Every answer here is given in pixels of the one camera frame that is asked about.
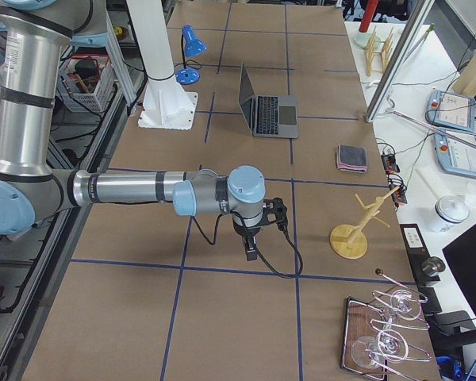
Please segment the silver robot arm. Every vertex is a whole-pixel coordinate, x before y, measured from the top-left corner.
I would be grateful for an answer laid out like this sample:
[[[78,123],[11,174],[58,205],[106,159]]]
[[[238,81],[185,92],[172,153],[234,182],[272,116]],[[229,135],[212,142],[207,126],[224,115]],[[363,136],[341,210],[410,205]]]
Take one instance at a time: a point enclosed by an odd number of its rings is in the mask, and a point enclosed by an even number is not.
[[[82,37],[107,41],[103,1],[4,1],[7,28],[0,87],[0,235],[23,232],[62,210],[97,203],[170,203],[181,216],[231,215],[249,260],[260,257],[262,227],[286,231],[286,207],[266,199],[263,174],[241,166],[214,171],[157,171],[131,175],[53,170],[47,149],[63,47]]]

